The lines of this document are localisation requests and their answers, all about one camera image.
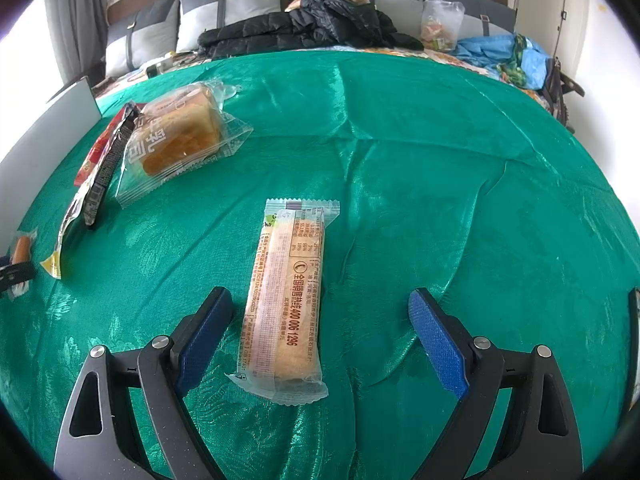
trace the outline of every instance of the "packaged bread loaf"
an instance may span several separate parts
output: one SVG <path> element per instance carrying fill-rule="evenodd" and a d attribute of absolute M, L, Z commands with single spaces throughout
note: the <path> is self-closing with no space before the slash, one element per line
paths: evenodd
<path fill-rule="evenodd" d="M 145 105 L 122 161 L 116 199 L 126 207 L 167 180 L 233 155 L 253 130 L 222 111 L 239 87 L 192 83 Z"/>
<path fill-rule="evenodd" d="M 238 349 L 229 378 L 286 405 L 322 399 L 318 320 L 324 229 L 336 201 L 268 200 Z"/>

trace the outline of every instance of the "snack package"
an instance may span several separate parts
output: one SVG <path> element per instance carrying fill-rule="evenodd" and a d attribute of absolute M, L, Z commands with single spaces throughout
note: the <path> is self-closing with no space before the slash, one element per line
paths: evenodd
<path fill-rule="evenodd" d="M 10 264 L 21 264 L 31 260 L 31 247 L 38 237 L 38 229 L 35 228 L 30 233 L 18 231 L 14 235 L 14 240 L 9 248 Z M 31 280 L 13 285 L 9 291 L 9 299 L 13 300 L 29 291 L 29 283 Z"/>
<path fill-rule="evenodd" d="M 137 106 L 139 108 L 142 108 L 145 104 L 146 103 L 138 103 Z M 100 156 L 102 155 L 102 152 L 104 151 L 104 147 L 107 145 L 107 142 L 111 137 L 111 134 L 113 133 L 113 131 L 116 129 L 116 127 L 118 126 L 118 124 L 120 124 L 120 121 L 122 120 L 122 114 L 124 113 L 126 106 L 127 105 L 124 105 L 118 111 L 118 113 L 113 117 L 113 119 L 111 119 L 109 124 L 107 124 L 107 127 L 100 134 L 100 136 L 98 136 L 98 138 L 95 139 L 94 145 L 89 150 L 89 153 L 87 153 L 86 157 L 84 158 L 84 162 L 82 163 L 82 166 L 80 166 L 80 169 L 78 170 L 78 174 L 76 174 L 76 178 L 74 179 L 74 186 L 76 187 L 81 186 L 82 183 L 85 180 L 87 180 L 91 172 L 94 170 L 95 165 L 98 164 L 98 161 L 100 160 Z"/>
<path fill-rule="evenodd" d="M 222 111 L 239 87 L 192 83 L 149 102 L 122 159 L 116 199 L 124 208 L 185 171 L 233 155 L 253 128 Z"/>
<path fill-rule="evenodd" d="M 460 2 L 425 0 L 422 12 L 422 44 L 430 50 L 448 52 L 458 44 L 465 6 Z"/>
<path fill-rule="evenodd" d="M 120 121 L 120 124 L 118 124 L 116 129 L 111 133 L 111 136 L 107 141 L 107 145 L 102 150 L 100 160 L 92 169 L 89 177 L 82 183 L 80 189 L 76 191 L 76 194 L 74 195 L 71 204 L 69 204 L 69 207 L 66 208 L 65 215 L 62 218 L 62 223 L 60 224 L 60 229 L 58 231 L 58 238 L 56 239 L 56 244 L 53 247 L 53 252 L 51 253 L 51 256 L 49 258 L 40 262 L 40 265 L 44 268 L 44 270 L 46 270 L 52 277 L 56 278 L 57 280 L 62 279 L 62 270 L 60 269 L 60 254 L 62 253 L 62 240 L 65 237 L 66 230 L 82 212 L 84 199 L 94 186 L 94 181 L 96 180 L 97 175 L 100 173 L 100 168 L 102 168 L 104 161 L 113 158 L 114 154 L 111 153 L 112 150 L 124 150 L 124 146 L 126 145 L 126 142 L 128 141 L 129 136 L 132 133 L 134 122 L 139 114 L 140 110 L 135 103 L 127 103 L 126 110 L 123 113 L 123 118 Z"/>
<path fill-rule="evenodd" d="M 249 393 L 297 406 L 328 395 L 318 355 L 324 229 L 338 201 L 267 200 L 238 348 L 228 375 Z"/>

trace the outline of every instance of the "gray curtain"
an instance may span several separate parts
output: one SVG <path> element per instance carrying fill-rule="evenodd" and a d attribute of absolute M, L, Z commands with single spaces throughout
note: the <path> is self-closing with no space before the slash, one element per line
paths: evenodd
<path fill-rule="evenodd" d="M 44 0 L 49 33 L 65 86 L 89 76 L 91 85 L 104 76 L 107 44 L 107 0 Z"/>

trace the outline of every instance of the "metal screw head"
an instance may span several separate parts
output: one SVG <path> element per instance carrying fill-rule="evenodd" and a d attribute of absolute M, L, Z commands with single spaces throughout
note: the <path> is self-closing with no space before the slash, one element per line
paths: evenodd
<path fill-rule="evenodd" d="M 551 348 L 544 345 L 538 346 L 538 355 L 540 357 L 551 357 Z"/>
<path fill-rule="evenodd" d="M 96 345 L 91 350 L 89 350 L 89 355 L 91 357 L 102 357 L 104 355 L 104 351 L 106 348 L 104 345 Z"/>
<path fill-rule="evenodd" d="M 153 348 L 164 348 L 169 344 L 169 338 L 165 335 L 156 336 L 151 342 Z"/>
<path fill-rule="evenodd" d="M 478 337 L 474 338 L 474 346 L 480 350 L 486 350 L 491 346 L 491 341 L 479 335 Z"/>

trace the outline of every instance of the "green satin bedsheet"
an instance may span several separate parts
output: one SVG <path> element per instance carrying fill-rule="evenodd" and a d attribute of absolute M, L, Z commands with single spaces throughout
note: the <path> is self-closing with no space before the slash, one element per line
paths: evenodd
<path fill-rule="evenodd" d="M 128 99 L 214 76 L 242 85 L 225 104 L 255 127 L 242 148 L 125 210 L 112 186 L 99 228 L 69 233 L 65 279 L 38 268 L 29 294 L 0 300 L 0 397 L 43 457 L 52 463 L 93 345 L 139 348 L 223 285 L 234 320 L 186 405 L 228 478 L 408 479 L 455 404 L 407 316 L 409 293 L 426 286 L 473 335 L 553 350 L 592 462 L 621 409 L 638 234 L 580 144 L 500 82 L 423 59 L 318 51 L 219 60 L 142 82 L 100 100 L 104 119 L 33 203 L 23 228 L 38 227 L 34 260 L 50 254 L 76 171 L 109 118 Z M 224 375 L 236 368 L 264 203 L 277 197 L 342 208 L 326 231 L 322 276 L 329 396 L 297 408 Z M 134 401 L 143 413 L 139 392 Z M 502 412 L 506 401 L 501 394 Z M 474 471 L 491 455 L 497 419 Z M 166 473 L 144 416 L 140 427 Z"/>

